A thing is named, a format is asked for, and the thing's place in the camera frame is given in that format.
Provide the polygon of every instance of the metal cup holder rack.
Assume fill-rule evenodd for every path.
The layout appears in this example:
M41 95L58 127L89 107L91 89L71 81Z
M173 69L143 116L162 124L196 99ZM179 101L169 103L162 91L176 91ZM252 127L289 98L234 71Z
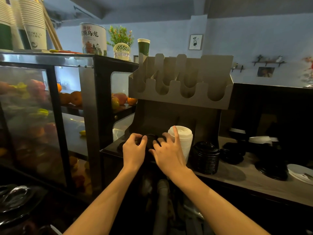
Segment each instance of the metal cup holder rack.
M230 55L146 57L129 76L129 97L180 105L228 109L233 90Z

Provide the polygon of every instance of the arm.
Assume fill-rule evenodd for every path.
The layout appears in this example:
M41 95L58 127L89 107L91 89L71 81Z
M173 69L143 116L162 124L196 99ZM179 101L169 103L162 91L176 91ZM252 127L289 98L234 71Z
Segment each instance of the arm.
M92 202L78 219L65 231L64 235L107 235L113 225L125 193L145 158L147 136L143 136L139 146L131 134L123 145L124 166L111 184Z
M154 155L157 165L175 185L195 204L205 220L217 235L258 234L268 233L250 218L245 216L231 203L205 185L193 172L186 167L186 162L179 142L179 135L174 127L175 142L168 133L159 138L161 146L153 142Z

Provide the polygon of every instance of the black cup lid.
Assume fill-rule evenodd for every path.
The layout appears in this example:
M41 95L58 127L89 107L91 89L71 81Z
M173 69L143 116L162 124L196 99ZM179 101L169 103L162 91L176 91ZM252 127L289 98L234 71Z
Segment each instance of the black cup lid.
M219 149L216 148L213 144L211 144L209 142L204 142L204 141L197 142L194 145L194 148L197 151L202 151L202 152L207 153L207 154L214 154L214 153L219 152Z

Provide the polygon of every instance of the potted plant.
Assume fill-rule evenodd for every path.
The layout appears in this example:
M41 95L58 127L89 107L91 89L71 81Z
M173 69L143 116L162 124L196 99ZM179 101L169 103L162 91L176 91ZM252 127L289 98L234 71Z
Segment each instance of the potted plant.
M129 31L128 34L125 27L119 26L114 28L110 26L109 35L112 43L107 42L107 44L113 47L114 58L129 61L131 46L134 43L132 31Z

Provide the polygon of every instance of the framed picture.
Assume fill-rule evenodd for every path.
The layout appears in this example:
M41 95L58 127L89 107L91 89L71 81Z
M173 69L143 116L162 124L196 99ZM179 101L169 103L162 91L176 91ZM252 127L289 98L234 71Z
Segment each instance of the framed picture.
M275 68L270 67L259 67L258 77L272 77Z
M134 63L139 63L139 56L138 55L134 55Z
M190 50L200 50L202 42L202 34L192 34L190 35L189 49Z

